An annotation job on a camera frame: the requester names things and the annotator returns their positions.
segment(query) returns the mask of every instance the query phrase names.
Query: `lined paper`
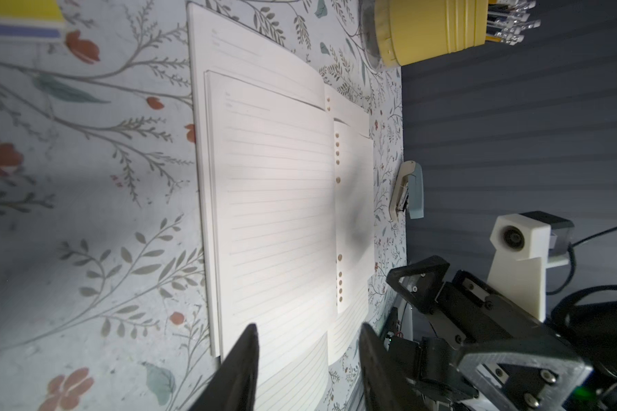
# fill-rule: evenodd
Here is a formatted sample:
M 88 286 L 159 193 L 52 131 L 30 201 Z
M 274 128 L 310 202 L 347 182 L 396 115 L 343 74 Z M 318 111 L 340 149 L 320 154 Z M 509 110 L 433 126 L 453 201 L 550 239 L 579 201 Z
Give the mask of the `lined paper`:
M 347 309 L 338 314 L 336 321 L 327 331 L 329 365 L 338 361 L 359 334 L 361 323 L 368 316 L 368 284 L 365 284 L 354 297 Z
M 374 272 L 373 143 L 334 122 L 337 306 L 342 313 Z
M 201 187 L 199 200 L 208 292 L 210 351 L 217 357 L 221 355 L 222 333 L 216 277 L 216 211 L 213 209 L 215 179 L 212 175 L 213 160 L 208 150 L 205 75 L 209 70 L 220 72 L 316 107 L 324 107 L 324 83 L 320 74 L 299 57 L 225 16 L 191 2 L 187 5 L 187 15 L 198 179 Z M 314 193 L 304 192 L 304 197 L 311 196 L 314 196 Z
M 222 352 L 256 323 L 265 382 L 336 317 L 333 120 L 209 73 Z
M 349 101 L 336 89 L 328 84 L 324 85 L 324 104 L 335 120 L 339 120 L 352 127 L 362 136 L 368 136 L 370 116 L 364 109 Z
M 188 5 L 200 73 L 214 71 L 316 107 L 324 107 L 324 82 L 316 70 L 270 39 L 228 17 Z
M 256 388 L 255 411 L 313 411 L 328 382 L 327 336 Z

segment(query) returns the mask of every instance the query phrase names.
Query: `black cable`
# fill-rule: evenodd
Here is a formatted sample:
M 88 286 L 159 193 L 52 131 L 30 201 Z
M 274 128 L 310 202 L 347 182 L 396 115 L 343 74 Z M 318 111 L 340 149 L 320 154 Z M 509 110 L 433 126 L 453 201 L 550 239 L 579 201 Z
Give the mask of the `black cable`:
M 569 245 L 567 246 L 567 253 L 569 254 L 569 261 L 570 261 L 569 275 L 567 276 L 565 282 L 560 287 L 554 289 L 553 291 L 546 291 L 546 295 L 559 294 L 562 290 L 565 289 L 566 286 L 569 285 L 571 280 L 574 278 L 574 274 L 576 274 L 576 254 L 574 253 L 574 247 L 581 245 L 581 244 L 585 244 L 589 240 L 595 239 L 596 237 L 600 237 L 601 235 L 610 234 L 616 231 L 617 231 L 617 227 L 613 227 L 603 232 L 590 235 L 589 237 L 585 237 L 584 239 L 574 242 L 573 244 L 570 242 Z
M 605 406 L 603 400 L 608 396 L 608 394 L 610 394 L 611 392 L 613 392 L 616 389 L 617 389 L 617 382 L 612 384 L 605 391 L 603 391 L 603 393 L 599 396 L 599 399 L 598 399 L 599 408 L 607 409 L 607 407 Z
M 562 292 L 562 290 L 565 289 L 566 286 L 569 285 L 571 280 L 574 278 L 574 274 L 576 273 L 576 254 L 574 253 L 574 245 L 571 242 L 569 242 L 569 245 L 567 246 L 567 252 L 569 253 L 569 275 L 560 287 L 554 289 L 553 291 L 546 291 L 546 295 L 559 294 L 560 292 Z

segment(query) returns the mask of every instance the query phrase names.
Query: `stapler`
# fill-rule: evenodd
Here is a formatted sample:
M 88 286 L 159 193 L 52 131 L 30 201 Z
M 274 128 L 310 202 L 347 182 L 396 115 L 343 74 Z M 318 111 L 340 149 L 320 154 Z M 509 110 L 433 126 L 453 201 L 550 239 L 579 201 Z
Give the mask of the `stapler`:
M 405 161 L 400 166 L 389 204 L 391 221 L 397 221 L 397 213 L 409 211 L 409 218 L 423 218 L 423 169 L 415 161 Z

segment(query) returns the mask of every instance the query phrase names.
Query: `table surface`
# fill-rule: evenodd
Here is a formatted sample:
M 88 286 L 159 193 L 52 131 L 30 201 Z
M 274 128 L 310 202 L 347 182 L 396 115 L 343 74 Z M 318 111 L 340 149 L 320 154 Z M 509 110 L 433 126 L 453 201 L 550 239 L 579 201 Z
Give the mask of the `table surface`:
M 381 329 L 406 262 L 388 204 L 403 160 L 399 69 L 376 73 L 358 2 L 198 0 L 261 32 L 370 112 Z M 64 43 L 0 42 L 0 410 L 184 410 L 208 347 L 185 5 L 59 0 Z M 319 410 L 344 409 L 355 341 Z

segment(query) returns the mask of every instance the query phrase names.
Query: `notebook page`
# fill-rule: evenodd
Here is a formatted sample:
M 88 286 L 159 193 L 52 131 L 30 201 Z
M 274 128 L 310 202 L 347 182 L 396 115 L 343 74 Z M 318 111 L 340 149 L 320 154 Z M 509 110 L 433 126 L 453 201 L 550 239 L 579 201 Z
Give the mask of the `notebook page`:
M 354 302 L 347 309 L 338 314 L 336 321 L 327 331 L 328 362 L 329 365 L 338 361 L 359 333 L 361 323 L 368 316 L 368 284 L 365 284 L 357 293 Z
M 194 3 L 187 5 L 192 94 L 201 224 L 205 255 L 210 351 L 220 355 L 221 335 L 217 310 L 213 188 L 206 129 L 205 73 L 222 72 L 281 94 L 323 107 L 324 84 L 320 75 L 299 57 L 258 33 Z
M 313 411 L 329 378 L 327 336 L 256 388 L 254 411 Z
M 258 326 L 264 382 L 336 317 L 333 121 L 209 73 L 222 353 Z
M 324 104 L 331 116 L 356 130 L 362 136 L 369 135 L 370 116 L 368 112 L 349 101 L 336 89 L 324 85 Z
M 373 143 L 334 122 L 337 306 L 342 313 L 374 272 Z

